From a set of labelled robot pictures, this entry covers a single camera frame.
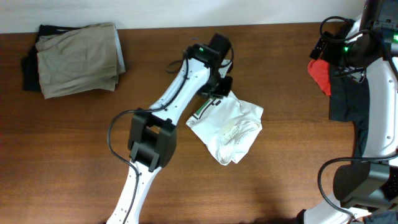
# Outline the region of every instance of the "stack of clothes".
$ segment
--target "stack of clothes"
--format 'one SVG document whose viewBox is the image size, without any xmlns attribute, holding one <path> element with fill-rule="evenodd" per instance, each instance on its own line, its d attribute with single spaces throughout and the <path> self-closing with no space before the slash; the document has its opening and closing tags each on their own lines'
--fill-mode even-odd
<svg viewBox="0 0 398 224">
<path fill-rule="evenodd" d="M 36 44 L 22 59 L 23 89 L 44 98 L 93 89 L 114 91 L 126 71 L 113 23 L 83 28 L 40 26 Z"/>
</svg>

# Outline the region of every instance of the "crumpled white cloth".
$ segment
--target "crumpled white cloth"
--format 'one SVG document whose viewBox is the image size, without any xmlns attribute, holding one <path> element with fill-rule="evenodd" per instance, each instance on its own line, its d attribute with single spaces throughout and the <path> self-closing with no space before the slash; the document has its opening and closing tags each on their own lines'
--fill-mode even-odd
<svg viewBox="0 0 398 224">
<path fill-rule="evenodd" d="M 208 100 L 187 125 L 221 164 L 238 163 L 262 130 L 263 108 L 238 100 L 231 91 L 221 100 Z"/>
</svg>

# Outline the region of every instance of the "red cloth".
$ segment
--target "red cloth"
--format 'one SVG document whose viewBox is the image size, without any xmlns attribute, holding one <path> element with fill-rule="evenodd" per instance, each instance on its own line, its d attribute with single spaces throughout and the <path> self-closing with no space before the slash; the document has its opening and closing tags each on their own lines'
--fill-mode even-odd
<svg viewBox="0 0 398 224">
<path fill-rule="evenodd" d="M 330 96 L 329 63 L 320 59 L 311 60 L 308 64 L 308 72 L 319 85 L 321 90 L 326 95 Z"/>
</svg>

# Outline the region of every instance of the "tabletop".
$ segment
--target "tabletop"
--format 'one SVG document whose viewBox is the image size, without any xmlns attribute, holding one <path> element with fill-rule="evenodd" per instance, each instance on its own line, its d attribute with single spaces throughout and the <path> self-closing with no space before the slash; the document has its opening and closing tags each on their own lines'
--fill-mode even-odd
<svg viewBox="0 0 398 224">
<path fill-rule="evenodd" d="M 328 119 L 329 98 L 307 72 L 318 27 L 119 30 L 127 72 L 115 92 L 48 100 L 22 91 L 20 60 L 35 34 L 0 35 L 0 223 L 105 222 L 128 171 L 106 146 L 112 117 L 149 107 L 174 79 L 167 65 L 216 32 L 234 47 L 232 91 L 264 108 L 262 131 L 238 164 L 220 165 L 185 124 L 205 102 L 195 96 L 178 123 L 175 154 L 149 190 L 141 223 L 272 223 L 315 206 L 322 200 L 320 166 L 352 155 L 354 144 L 353 125 Z M 113 147 L 124 157 L 130 119 L 122 118 L 113 131 Z M 324 173 L 326 193 L 335 168 Z"/>
</svg>

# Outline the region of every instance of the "white wall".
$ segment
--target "white wall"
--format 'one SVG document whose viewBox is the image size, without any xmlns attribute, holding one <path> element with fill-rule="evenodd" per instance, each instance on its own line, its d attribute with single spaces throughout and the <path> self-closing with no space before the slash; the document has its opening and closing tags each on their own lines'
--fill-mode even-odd
<svg viewBox="0 0 398 224">
<path fill-rule="evenodd" d="M 118 29 L 320 22 L 355 18 L 364 0 L 0 0 L 0 33 L 35 32 L 39 24 Z"/>
</svg>

